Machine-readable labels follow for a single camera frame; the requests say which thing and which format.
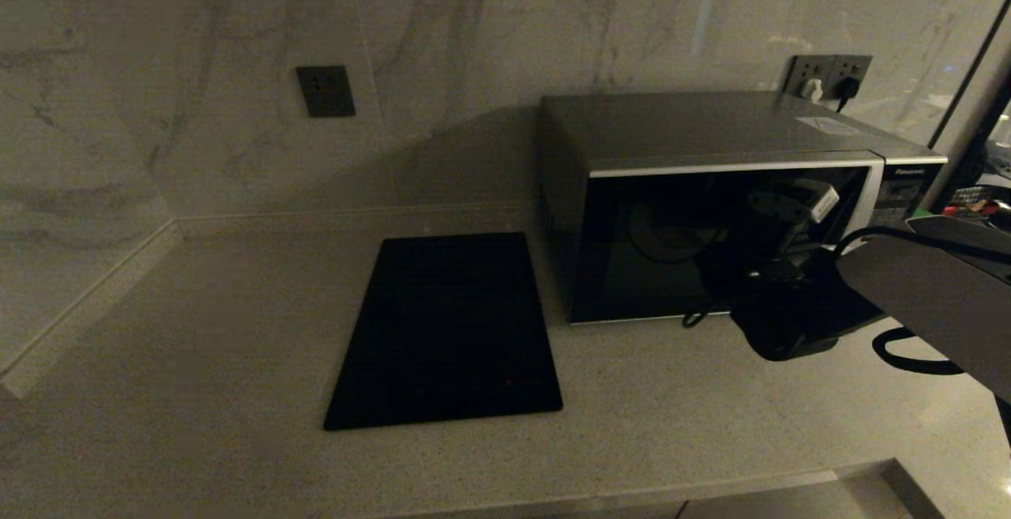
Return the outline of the black glass microwave door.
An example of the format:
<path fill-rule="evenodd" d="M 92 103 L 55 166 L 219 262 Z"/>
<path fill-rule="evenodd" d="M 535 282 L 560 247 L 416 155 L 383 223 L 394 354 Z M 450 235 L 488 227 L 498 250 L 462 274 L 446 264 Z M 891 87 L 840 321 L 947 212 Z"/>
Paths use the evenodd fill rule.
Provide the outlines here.
<path fill-rule="evenodd" d="M 867 158 L 839 165 L 705 166 L 659 174 L 592 176 L 568 276 L 572 324 L 723 313 L 747 293 L 794 281 L 782 264 L 796 217 L 780 184 L 833 185 L 838 205 L 820 223 L 825 246 L 866 225 L 881 183 Z"/>

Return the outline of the silver Panasonic microwave oven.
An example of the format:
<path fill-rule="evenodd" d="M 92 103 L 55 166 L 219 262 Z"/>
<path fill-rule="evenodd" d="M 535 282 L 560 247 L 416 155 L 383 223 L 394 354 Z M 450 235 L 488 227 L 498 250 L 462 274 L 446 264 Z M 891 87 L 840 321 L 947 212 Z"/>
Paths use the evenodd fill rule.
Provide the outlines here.
<path fill-rule="evenodd" d="M 867 158 L 881 166 L 881 183 L 858 230 L 906 220 L 947 164 L 917 142 L 776 92 L 547 96 L 535 148 L 543 228 L 566 317 L 575 230 L 592 176 Z"/>

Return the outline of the black glass induction cooktop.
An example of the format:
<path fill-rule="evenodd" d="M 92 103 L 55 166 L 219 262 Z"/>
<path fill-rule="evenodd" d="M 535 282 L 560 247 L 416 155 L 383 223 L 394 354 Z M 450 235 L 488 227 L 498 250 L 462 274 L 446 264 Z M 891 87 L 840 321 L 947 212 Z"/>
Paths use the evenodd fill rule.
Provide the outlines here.
<path fill-rule="evenodd" d="M 562 408 L 523 232 L 384 239 L 325 431 Z"/>

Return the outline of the grey double wall socket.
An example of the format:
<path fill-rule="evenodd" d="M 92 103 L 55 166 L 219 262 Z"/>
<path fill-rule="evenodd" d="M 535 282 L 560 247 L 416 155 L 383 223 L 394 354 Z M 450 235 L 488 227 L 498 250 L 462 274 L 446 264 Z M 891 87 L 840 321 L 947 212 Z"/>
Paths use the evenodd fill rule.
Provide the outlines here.
<path fill-rule="evenodd" d="M 834 92 L 836 84 L 844 77 L 866 79 L 874 63 L 874 55 L 795 55 L 787 70 L 782 92 L 799 97 L 799 88 L 805 80 L 820 77 L 823 80 L 824 95 L 821 101 L 838 101 Z"/>

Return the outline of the dark grey single wall socket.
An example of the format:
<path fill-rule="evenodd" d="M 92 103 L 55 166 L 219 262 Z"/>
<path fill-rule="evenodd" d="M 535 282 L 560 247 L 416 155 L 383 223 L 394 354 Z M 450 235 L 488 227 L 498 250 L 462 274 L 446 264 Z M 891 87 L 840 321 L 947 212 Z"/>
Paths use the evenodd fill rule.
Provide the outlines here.
<path fill-rule="evenodd" d="M 299 66 L 297 80 L 308 116 L 354 117 L 356 105 L 346 66 Z"/>

